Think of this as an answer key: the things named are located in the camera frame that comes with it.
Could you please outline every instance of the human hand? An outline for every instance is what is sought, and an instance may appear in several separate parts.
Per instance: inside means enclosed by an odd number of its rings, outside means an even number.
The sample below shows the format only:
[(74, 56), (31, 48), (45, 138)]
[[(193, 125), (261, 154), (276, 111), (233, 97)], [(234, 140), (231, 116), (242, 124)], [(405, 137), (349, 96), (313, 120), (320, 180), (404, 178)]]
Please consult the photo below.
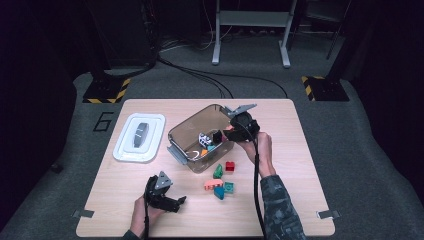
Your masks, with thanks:
[[(162, 210), (159, 208), (153, 208), (149, 206), (147, 208), (147, 213), (149, 214), (149, 226), (152, 226), (153, 224), (155, 224), (157, 219), (163, 213), (165, 213), (165, 210)], [(141, 196), (134, 202), (134, 211), (133, 211), (131, 227), (130, 227), (131, 232), (133, 232), (138, 237), (141, 237), (141, 235), (144, 232), (145, 216), (146, 214), (145, 214), (145, 208), (144, 208), (144, 197)]]
[[(272, 138), (265, 132), (259, 132), (257, 137), (259, 152), (259, 174), (262, 178), (275, 175), (276, 171), (272, 165)], [(255, 164), (255, 145), (253, 142), (237, 142), (245, 151), (250, 161)]]

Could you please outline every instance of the yellow-black tape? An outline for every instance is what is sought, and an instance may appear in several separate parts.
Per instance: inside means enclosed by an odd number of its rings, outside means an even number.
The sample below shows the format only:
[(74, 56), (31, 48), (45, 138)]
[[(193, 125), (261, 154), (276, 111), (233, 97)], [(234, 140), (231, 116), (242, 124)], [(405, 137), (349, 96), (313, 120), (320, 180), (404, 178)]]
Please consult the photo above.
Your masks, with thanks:
[(323, 77), (319, 77), (319, 76), (315, 76), (315, 77), (311, 77), (311, 76), (302, 76), (302, 82), (303, 82), (303, 86), (305, 87), (305, 91), (306, 91), (306, 95), (308, 96), (308, 99), (310, 101), (315, 101), (315, 96), (314, 96), (314, 92), (312, 91), (311, 85), (309, 85), (309, 79), (310, 78), (315, 78), (315, 79), (324, 79)]
[(130, 79), (126, 79), (122, 82), (121, 89), (117, 93), (115, 98), (85, 98), (84, 103), (119, 103), (127, 91), (128, 85), (130, 84)]

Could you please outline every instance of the table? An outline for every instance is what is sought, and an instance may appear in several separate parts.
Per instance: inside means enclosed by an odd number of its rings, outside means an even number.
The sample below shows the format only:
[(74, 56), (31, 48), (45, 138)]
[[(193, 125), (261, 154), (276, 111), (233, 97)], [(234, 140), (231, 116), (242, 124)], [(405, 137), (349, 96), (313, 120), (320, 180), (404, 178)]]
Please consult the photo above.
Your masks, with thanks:
[[(210, 104), (232, 109), (256, 103), (249, 113), (273, 139), (273, 163), (291, 195), (307, 236), (328, 236), (335, 231), (332, 219), (319, 219), (316, 211), (328, 210), (327, 202), (299, 122), (287, 99), (133, 99), (127, 100), (115, 125), (104, 158), (85, 205), (92, 218), (81, 217), (80, 237), (122, 236), (130, 226), (134, 201), (143, 194), (149, 177), (164, 171), (173, 181), (167, 197), (187, 196), (178, 213), (166, 213), (150, 229), (151, 237), (254, 237), (261, 236), (253, 199), (253, 164), (237, 144), (201, 174), (193, 173), (167, 151), (167, 133), (177, 124)], [(127, 118), (133, 113), (163, 114), (166, 118), (156, 158), (148, 163), (123, 163), (113, 149)], [(235, 163), (222, 179), (234, 183), (234, 193), (224, 200), (204, 190), (218, 163)], [(262, 196), (259, 193), (260, 205)]]
[(219, 55), (221, 53), (221, 25), (284, 27), (283, 40), (278, 41), (278, 44), (284, 68), (290, 68), (290, 60), (286, 45), (296, 3), (297, 0), (292, 0), (289, 12), (222, 11), (220, 8), (220, 0), (216, 0), (216, 34), (212, 64), (219, 64)]

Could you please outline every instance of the plastic container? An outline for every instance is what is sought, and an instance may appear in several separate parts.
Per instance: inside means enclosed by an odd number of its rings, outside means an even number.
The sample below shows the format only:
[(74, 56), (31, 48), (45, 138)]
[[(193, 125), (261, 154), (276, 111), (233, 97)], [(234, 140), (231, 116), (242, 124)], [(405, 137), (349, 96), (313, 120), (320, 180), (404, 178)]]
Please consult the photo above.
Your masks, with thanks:
[(230, 151), (234, 142), (224, 140), (214, 144), (214, 148), (202, 155), (204, 147), (199, 143), (199, 134), (212, 135), (225, 129), (230, 122), (227, 110), (218, 104), (202, 109), (187, 120), (178, 124), (168, 133), (171, 146), (168, 151), (194, 173), (201, 173)]

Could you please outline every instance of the sleeve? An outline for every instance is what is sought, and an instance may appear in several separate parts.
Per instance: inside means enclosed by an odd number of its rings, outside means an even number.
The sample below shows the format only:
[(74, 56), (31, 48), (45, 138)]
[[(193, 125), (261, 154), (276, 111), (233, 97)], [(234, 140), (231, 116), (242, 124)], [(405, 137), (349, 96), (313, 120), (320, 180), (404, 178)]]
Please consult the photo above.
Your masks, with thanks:
[(128, 230), (125, 235), (122, 237), (123, 240), (140, 240), (139, 237), (137, 237), (137, 235), (135, 235), (133, 232), (131, 232), (131, 230)]
[(306, 239), (300, 218), (280, 176), (261, 179), (261, 189), (267, 239)]

